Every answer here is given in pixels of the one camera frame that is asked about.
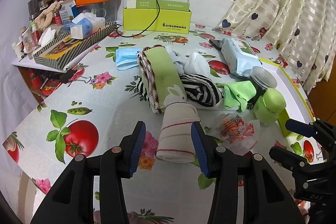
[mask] tissue package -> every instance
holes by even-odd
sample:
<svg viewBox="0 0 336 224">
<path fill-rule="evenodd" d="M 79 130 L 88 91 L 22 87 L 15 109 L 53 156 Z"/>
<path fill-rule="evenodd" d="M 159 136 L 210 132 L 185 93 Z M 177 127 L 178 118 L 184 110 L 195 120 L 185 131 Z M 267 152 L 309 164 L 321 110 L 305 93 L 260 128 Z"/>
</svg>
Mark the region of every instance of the tissue package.
<svg viewBox="0 0 336 224">
<path fill-rule="evenodd" d="M 94 33 L 105 29 L 105 18 L 97 17 L 94 13 L 80 13 L 72 20 L 71 38 L 85 39 Z"/>
<path fill-rule="evenodd" d="M 70 26 L 73 25 L 72 20 L 78 15 L 75 1 L 67 0 L 63 2 L 59 15 L 66 30 L 70 31 Z"/>
<path fill-rule="evenodd" d="M 262 67 L 258 56 L 243 40 L 224 38 L 222 40 L 222 54 L 233 75 L 248 77 L 252 67 Z"/>
</svg>

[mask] curtain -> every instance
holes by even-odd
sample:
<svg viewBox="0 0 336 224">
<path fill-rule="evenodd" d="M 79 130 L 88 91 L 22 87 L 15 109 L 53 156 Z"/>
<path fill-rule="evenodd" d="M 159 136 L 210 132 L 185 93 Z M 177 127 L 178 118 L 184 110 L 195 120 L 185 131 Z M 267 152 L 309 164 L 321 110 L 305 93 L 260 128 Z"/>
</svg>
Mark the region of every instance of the curtain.
<svg viewBox="0 0 336 224">
<path fill-rule="evenodd" d="M 336 52 L 336 0 L 236 0 L 217 26 L 269 41 L 309 93 L 329 79 Z"/>
</svg>

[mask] candy wrapper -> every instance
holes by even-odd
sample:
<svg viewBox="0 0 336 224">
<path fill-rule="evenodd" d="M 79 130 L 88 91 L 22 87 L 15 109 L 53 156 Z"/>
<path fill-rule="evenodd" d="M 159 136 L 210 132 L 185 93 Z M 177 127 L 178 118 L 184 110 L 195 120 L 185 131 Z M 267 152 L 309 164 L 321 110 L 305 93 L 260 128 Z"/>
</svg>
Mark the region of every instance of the candy wrapper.
<svg viewBox="0 0 336 224">
<path fill-rule="evenodd" d="M 230 113 L 219 116 L 211 130 L 207 132 L 223 141 L 223 146 L 237 155 L 245 155 L 258 142 L 260 133 L 259 120 L 245 122 L 240 116 Z"/>
</svg>

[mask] jar lid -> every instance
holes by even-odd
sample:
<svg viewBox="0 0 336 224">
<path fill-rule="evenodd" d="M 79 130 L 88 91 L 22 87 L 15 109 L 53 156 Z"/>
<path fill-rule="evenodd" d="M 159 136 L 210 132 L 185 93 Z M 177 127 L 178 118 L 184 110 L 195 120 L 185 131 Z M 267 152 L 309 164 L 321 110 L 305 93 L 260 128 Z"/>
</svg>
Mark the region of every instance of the jar lid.
<svg viewBox="0 0 336 224">
<path fill-rule="evenodd" d="M 269 73 L 267 70 L 259 66 L 252 67 L 250 71 L 250 76 L 259 86 L 264 89 L 275 89 L 278 85 L 274 76 L 271 75 L 271 73 Z"/>
<path fill-rule="evenodd" d="M 282 94 L 273 88 L 268 88 L 263 95 L 265 106 L 274 113 L 281 113 L 286 108 Z"/>
</svg>

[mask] blue tissue pack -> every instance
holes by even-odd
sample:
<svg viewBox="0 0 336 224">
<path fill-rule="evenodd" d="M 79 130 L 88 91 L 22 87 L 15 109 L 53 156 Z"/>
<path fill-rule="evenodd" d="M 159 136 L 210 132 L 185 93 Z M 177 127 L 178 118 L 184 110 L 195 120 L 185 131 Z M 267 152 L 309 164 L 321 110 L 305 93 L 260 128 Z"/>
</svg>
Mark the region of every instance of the blue tissue pack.
<svg viewBox="0 0 336 224">
<path fill-rule="evenodd" d="M 246 41 L 237 38 L 224 38 L 222 42 L 221 52 L 233 75 L 249 77 L 252 67 L 262 67 L 258 56 Z"/>
<path fill-rule="evenodd" d="M 115 66 L 117 70 L 127 70 L 138 65 L 138 52 L 142 48 L 119 48 L 115 51 Z"/>
</svg>

